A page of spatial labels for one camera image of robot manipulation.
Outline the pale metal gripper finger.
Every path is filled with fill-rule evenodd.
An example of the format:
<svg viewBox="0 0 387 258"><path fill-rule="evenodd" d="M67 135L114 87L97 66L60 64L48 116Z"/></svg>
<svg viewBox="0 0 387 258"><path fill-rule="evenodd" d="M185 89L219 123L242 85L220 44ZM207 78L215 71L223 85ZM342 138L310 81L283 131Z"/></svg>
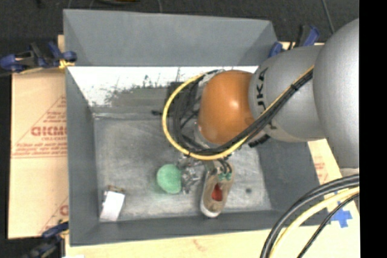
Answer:
<svg viewBox="0 0 387 258"><path fill-rule="evenodd" d="M181 192L182 194L189 194L192 187L194 186L195 181L194 180L182 180L181 181Z"/></svg>
<svg viewBox="0 0 387 258"><path fill-rule="evenodd" d="M199 173L195 169L184 169L181 175L182 181L198 181Z"/></svg>

